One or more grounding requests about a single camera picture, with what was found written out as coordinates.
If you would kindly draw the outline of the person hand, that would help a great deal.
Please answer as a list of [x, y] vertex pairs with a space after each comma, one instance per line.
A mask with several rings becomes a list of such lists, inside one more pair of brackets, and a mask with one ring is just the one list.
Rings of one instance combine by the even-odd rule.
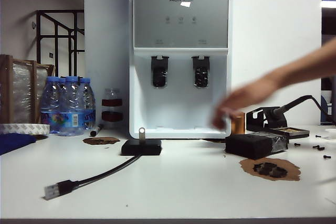
[[278, 76], [268, 74], [233, 91], [222, 98], [214, 111], [212, 124], [221, 130], [226, 126], [225, 118], [234, 118], [240, 109], [261, 103], [275, 93], [280, 87]]

